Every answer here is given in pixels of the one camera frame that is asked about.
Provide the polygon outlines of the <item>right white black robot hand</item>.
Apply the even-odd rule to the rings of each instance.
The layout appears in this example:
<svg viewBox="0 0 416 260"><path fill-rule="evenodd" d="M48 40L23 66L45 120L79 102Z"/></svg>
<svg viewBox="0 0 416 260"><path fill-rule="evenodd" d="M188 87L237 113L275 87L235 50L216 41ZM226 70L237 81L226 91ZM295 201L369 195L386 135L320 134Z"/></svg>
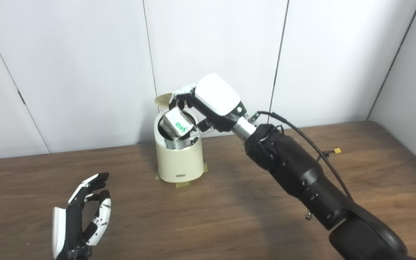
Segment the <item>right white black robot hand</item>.
<svg viewBox="0 0 416 260"><path fill-rule="evenodd" d="M183 113L186 106L198 110L205 119L192 124ZM172 93L169 111L161 124L174 140L193 138L212 130L231 132L245 140L255 131L255 126L246 120L246 112L233 87L211 73L196 84Z"/></svg>

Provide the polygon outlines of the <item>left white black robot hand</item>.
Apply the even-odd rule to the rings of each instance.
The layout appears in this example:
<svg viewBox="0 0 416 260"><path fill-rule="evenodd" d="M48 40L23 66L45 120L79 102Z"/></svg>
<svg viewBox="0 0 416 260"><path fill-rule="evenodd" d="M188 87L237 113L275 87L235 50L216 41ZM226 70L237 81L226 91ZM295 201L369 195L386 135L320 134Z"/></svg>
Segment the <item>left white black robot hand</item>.
<svg viewBox="0 0 416 260"><path fill-rule="evenodd" d="M93 248L105 234L111 218L111 195L106 190L109 172L82 181L68 200L66 208L53 208L52 254L55 260L89 260ZM83 209L89 202L98 208L83 229Z"/></svg>

